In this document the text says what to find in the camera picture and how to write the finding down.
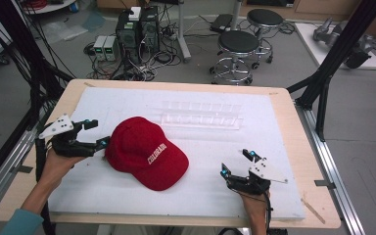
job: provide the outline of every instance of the desk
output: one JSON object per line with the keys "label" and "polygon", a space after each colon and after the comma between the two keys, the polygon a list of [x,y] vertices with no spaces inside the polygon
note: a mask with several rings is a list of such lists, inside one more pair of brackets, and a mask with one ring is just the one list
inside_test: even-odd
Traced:
{"label": "desk", "polygon": [[[291,168],[295,174],[302,203],[305,208],[303,220],[272,220],[272,227],[312,227],[337,228],[341,225],[334,203],[326,187],[315,186],[314,180],[322,179],[305,131],[295,110],[289,93],[283,88],[237,87],[223,85],[129,82],[76,79],[70,82],[60,102],[50,115],[54,121],[61,114],[71,115],[86,87],[117,87],[124,89],[161,89],[172,91],[224,92],[258,94],[269,97]],[[35,167],[35,153],[32,150],[23,165]],[[8,220],[16,208],[19,208],[34,186],[33,173],[18,173],[0,203],[0,220]],[[52,213],[55,222],[109,223],[109,224],[153,224],[180,226],[221,226],[244,227],[246,219],[196,216],[147,216],[99,213]]]}

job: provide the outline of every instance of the metal rail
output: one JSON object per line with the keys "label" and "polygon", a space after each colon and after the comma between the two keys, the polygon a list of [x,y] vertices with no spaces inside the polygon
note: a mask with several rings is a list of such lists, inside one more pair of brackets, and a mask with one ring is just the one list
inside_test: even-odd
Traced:
{"label": "metal rail", "polygon": [[31,131],[25,131],[18,143],[15,145],[7,160],[0,167],[0,193],[6,187],[8,181],[15,175],[14,170],[20,165],[30,148],[33,146],[36,137],[36,127]]}
{"label": "metal rail", "polygon": [[359,221],[358,215],[356,214],[353,203],[351,202],[350,196],[341,178],[341,175],[335,165],[334,159],[332,158],[331,152],[326,144],[319,138],[316,133],[316,117],[312,111],[304,110],[301,107],[296,107],[298,113],[300,113],[303,118],[305,118],[307,130],[310,132],[312,137],[313,145],[316,148],[318,158],[322,163],[325,176],[328,182],[335,184],[335,188],[331,189],[332,194],[335,196],[336,203],[340,208],[340,213],[352,235],[364,235],[364,229]]}

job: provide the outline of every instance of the chair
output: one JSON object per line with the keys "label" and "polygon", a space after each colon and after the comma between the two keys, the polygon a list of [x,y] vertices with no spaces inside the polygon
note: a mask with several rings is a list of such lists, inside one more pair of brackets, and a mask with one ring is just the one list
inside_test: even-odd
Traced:
{"label": "chair", "polygon": [[225,31],[218,37],[218,47],[222,53],[230,57],[222,58],[215,66],[210,68],[210,73],[215,73],[212,84],[216,84],[217,79],[227,80],[239,85],[244,81],[250,84],[253,81],[253,75],[250,73],[250,67],[241,59],[254,55],[259,48],[259,42],[256,38],[245,31]]}
{"label": "chair", "polygon": [[218,37],[218,47],[222,53],[229,57],[222,58],[215,66],[210,68],[210,73],[215,73],[212,84],[217,84],[218,79],[233,82],[237,85],[244,81],[247,85],[253,82],[250,67],[242,60],[243,58],[258,55],[258,60],[252,64],[252,69],[259,67],[261,55],[270,53],[267,62],[273,59],[273,47],[262,35],[270,29],[277,28],[283,23],[283,18],[277,13],[265,9],[251,10],[247,15],[248,22],[257,28],[255,35],[246,31],[224,31]]}
{"label": "chair", "polygon": [[270,53],[266,61],[268,63],[272,62],[273,47],[266,39],[262,38],[262,35],[268,30],[278,28],[283,23],[283,18],[277,13],[267,9],[254,9],[247,14],[247,21],[258,29],[255,32],[255,36],[258,39],[258,60],[252,64],[252,68],[255,70],[259,67],[261,55]]}

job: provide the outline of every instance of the teal sleeve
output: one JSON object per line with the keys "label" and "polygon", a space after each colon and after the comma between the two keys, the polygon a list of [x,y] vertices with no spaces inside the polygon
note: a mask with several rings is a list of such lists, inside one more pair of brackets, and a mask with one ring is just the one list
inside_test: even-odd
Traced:
{"label": "teal sleeve", "polygon": [[0,235],[33,235],[44,219],[36,213],[17,209]]}

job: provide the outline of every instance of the red baseball cap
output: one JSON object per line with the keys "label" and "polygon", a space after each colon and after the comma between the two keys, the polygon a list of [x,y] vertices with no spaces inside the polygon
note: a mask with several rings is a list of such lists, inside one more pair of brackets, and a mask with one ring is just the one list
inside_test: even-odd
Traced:
{"label": "red baseball cap", "polygon": [[114,169],[131,173],[155,191],[175,184],[189,164],[185,154],[166,139],[161,127],[143,117],[131,117],[116,127],[106,158]]}

